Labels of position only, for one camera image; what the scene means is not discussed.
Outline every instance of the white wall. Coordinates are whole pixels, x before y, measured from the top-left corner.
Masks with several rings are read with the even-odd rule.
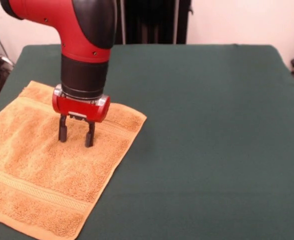
[[[54,28],[15,19],[4,12],[1,4],[0,39],[9,57],[14,62],[17,61],[23,47],[26,45],[60,43],[59,35]]]
[[[268,44],[289,67],[294,58],[294,0],[192,0],[189,44]]]
[[[270,44],[287,66],[294,58],[294,0],[192,0],[192,5],[188,44]],[[55,29],[16,20],[1,5],[0,38],[14,61],[25,45],[60,42]]]

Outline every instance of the orange towel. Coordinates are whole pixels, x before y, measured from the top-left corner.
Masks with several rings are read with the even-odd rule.
[[[39,240],[74,240],[146,116],[112,103],[85,148],[88,124],[68,118],[58,141],[53,88],[30,84],[0,112],[0,222]]]

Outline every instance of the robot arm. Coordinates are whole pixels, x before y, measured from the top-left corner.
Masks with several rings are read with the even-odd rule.
[[[0,0],[4,11],[19,20],[55,28],[61,40],[61,84],[53,108],[61,114],[59,140],[66,141],[66,117],[93,125],[107,114],[110,98],[103,95],[111,48],[117,28],[116,0]]]

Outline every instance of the green tablecloth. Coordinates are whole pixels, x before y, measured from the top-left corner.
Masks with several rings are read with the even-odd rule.
[[[0,111],[60,82],[24,48]],[[271,46],[117,45],[105,93],[146,114],[79,240],[294,240],[294,79]],[[0,240],[29,237],[0,224]]]

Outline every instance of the green table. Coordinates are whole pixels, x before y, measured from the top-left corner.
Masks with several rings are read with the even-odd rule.
[[[59,45],[24,48],[0,111],[31,80],[60,82]],[[117,45],[105,93],[148,119],[79,240],[294,240],[294,79],[273,47]]]

